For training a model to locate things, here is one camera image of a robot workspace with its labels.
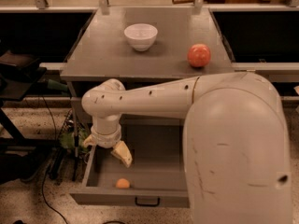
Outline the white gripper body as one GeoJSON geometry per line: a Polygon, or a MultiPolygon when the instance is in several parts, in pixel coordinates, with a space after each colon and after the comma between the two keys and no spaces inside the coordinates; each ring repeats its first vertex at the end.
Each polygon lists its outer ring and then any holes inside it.
{"type": "Polygon", "coordinates": [[[121,140],[121,126],[118,126],[116,131],[111,134],[101,134],[94,128],[91,128],[91,136],[93,142],[99,147],[111,148],[121,140]]]}

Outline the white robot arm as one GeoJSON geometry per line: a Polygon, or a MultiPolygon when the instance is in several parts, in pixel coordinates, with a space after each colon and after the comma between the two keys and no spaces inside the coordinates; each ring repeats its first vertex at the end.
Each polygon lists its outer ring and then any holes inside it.
{"type": "Polygon", "coordinates": [[[193,224],[292,224],[290,141],[282,103],[264,77],[237,72],[127,90],[110,79],[81,104],[93,118],[86,145],[131,165],[121,115],[183,119],[193,224]]]}

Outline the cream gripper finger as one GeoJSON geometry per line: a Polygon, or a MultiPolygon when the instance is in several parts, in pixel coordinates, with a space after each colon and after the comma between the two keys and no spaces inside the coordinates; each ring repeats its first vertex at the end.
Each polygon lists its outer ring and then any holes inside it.
{"type": "Polygon", "coordinates": [[[84,147],[94,147],[96,145],[95,141],[93,140],[93,136],[90,134],[84,141],[84,147]]]}
{"type": "Polygon", "coordinates": [[[120,160],[127,168],[131,166],[133,161],[132,154],[123,141],[120,141],[113,147],[111,154],[120,160]]]}

